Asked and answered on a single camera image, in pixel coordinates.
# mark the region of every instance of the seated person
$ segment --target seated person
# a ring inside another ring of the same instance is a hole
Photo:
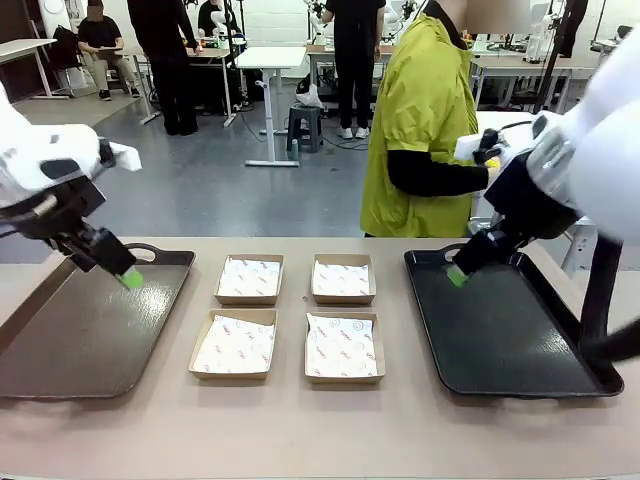
[[[89,0],[87,18],[78,27],[78,47],[82,50],[87,66],[92,71],[101,100],[111,100],[107,83],[109,66],[118,69],[118,73],[127,81],[131,95],[138,98],[140,93],[135,87],[136,76],[131,65],[124,57],[116,55],[114,50],[108,50],[109,48],[122,49],[124,40],[116,22],[103,15],[103,11],[102,0]]]
[[[205,37],[212,37],[213,31],[216,29],[216,24],[211,19],[211,14],[213,12],[223,12],[224,10],[220,6],[222,0],[207,0],[202,7],[200,7],[200,12],[198,13],[198,30],[204,30]],[[231,13],[231,35],[235,35],[236,33],[240,33],[240,27],[238,27],[238,21],[236,20],[236,15]]]

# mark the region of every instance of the black pants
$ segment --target black pants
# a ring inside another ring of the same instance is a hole
[[[189,81],[188,57],[150,58],[153,83],[164,116],[164,128],[170,135],[192,133],[198,128]]]
[[[560,55],[563,57],[571,58],[573,54],[573,47],[576,44],[576,34],[578,28],[584,20],[587,13],[588,0],[576,0],[569,14],[569,23],[567,24],[567,31],[564,34],[564,41],[560,47]]]
[[[351,126],[353,114],[353,87],[356,89],[358,127],[369,127],[370,102],[373,83],[373,55],[339,53],[336,50],[338,72],[338,97],[340,103],[340,125]]]

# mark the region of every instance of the bottle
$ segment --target bottle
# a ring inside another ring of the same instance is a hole
[[[293,141],[291,142],[291,160],[293,160],[294,162],[297,162],[299,158],[300,158],[300,149],[298,147],[298,140],[294,138]]]

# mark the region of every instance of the paper food tray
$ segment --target paper food tray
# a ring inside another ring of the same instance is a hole
[[[189,371],[196,377],[267,377],[276,338],[275,310],[212,310],[196,341]]]
[[[221,305],[267,305],[278,301],[284,257],[282,255],[229,255],[216,285]]]
[[[375,384],[385,374],[376,314],[307,314],[305,376],[311,383]]]
[[[376,280],[369,255],[320,254],[313,259],[311,294],[324,305],[369,305]]]

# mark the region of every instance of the gray plastic stool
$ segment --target gray plastic stool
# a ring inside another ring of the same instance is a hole
[[[302,128],[302,120],[307,122],[307,128]],[[295,103],[289,109],[289,133],[287,134],[287,152],[291,151],[293,139],[298,145],[307,146],[308,152],[316,153],[322,145],[322,118],[318,107],[305,107]]]

